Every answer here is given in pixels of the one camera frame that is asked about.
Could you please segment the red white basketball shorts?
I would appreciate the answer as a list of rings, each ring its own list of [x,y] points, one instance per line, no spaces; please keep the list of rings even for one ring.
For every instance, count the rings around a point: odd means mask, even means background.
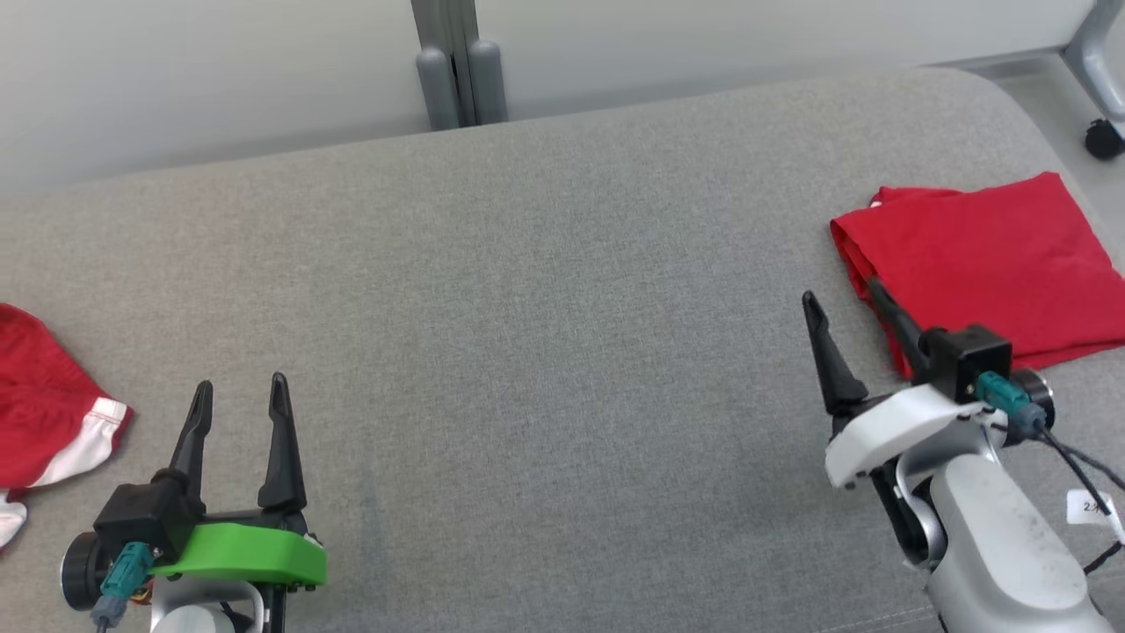
[[[0,304],[0,552],[25,525],[22,496],[99,468],[133,416],[43,322]]]

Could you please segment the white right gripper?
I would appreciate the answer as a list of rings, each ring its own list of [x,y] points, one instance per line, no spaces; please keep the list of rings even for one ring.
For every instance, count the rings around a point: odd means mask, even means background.
[[[868,277],[867,289],[868,301],[889,335],[896,371],[908,382],[927,382],[932,377],[932,358],[922,349],[920,325],[880,277]],[[824,408],[832,421],[849,421],[826,447],[824,469],[832,488],[855,483],[860,473],[868,473],[903,455],[953,421],[971,421],[984,408],[984,403],[958,404],[935,386],[918,385],[892,394],[855,417],[868,400],[867,385],[854,376],[832,340],[831,322],[816,293],[802,293],[801,306]]]

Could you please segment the grey chair base leg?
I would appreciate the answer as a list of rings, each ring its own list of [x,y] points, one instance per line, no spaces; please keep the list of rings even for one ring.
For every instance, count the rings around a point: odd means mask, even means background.
[[[1108,35],[1124,8],[1125,0],[1094,0],[1060,57],[1114,132],[1125,137],[1125,83],[1113,72],[1107,56]]]

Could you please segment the grey fabric sofa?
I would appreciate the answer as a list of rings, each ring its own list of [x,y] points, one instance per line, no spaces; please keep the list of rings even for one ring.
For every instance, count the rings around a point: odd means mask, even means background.
[[[276,372],[330,562],[289,633],[940,633],[876,494],[824,474],[800,297],[896,388],[829,221],[1046,170],[1000,87],[900,69],[0,198],[0,302],[136,412],[29,497],[0,633],[93,633],[61,558],[205,378],[202,498],[253,507]]]

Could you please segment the grey partition wall post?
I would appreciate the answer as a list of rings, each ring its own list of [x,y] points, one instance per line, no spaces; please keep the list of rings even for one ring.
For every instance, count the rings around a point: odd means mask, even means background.
[[[433,132],[508,121],[501,48],[479,33],[475,0],[410,0],[418,84]]]

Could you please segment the red garment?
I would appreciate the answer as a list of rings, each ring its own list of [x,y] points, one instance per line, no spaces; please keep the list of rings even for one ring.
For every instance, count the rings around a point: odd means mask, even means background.
[[[1055,172],[976,192],[884,186],[829,230],[860,299],[878,278],[921,329],[984,325],[1037,369],[1125,347],[1125,277]]]

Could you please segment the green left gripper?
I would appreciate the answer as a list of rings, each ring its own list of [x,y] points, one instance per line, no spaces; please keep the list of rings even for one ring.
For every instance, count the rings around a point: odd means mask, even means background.
[[[172,481],[192,509],[205,509],[201,497],[205,441],[213,424],[214,385],[204,380],[166,468],[158,481]],[[271,445],[266,480],[258,489],[256,509],[206,513],[192,530],[173,528],[168,552],[162,536],[148,542],[153,573],[200,579],[241,580],[267,586],[322,586],[328,577],[328,557],[309,530],[307,494],[294,419],[292,397],[281,372],[271,376],[268,404]]]

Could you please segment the black caster wheel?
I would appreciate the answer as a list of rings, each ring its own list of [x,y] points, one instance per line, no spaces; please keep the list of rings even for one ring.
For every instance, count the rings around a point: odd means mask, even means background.
[[[1084,151],[1098,161],[1112,162],[1125,155],[1125,139],[1109,120],[1094,120],[1084,132]]]

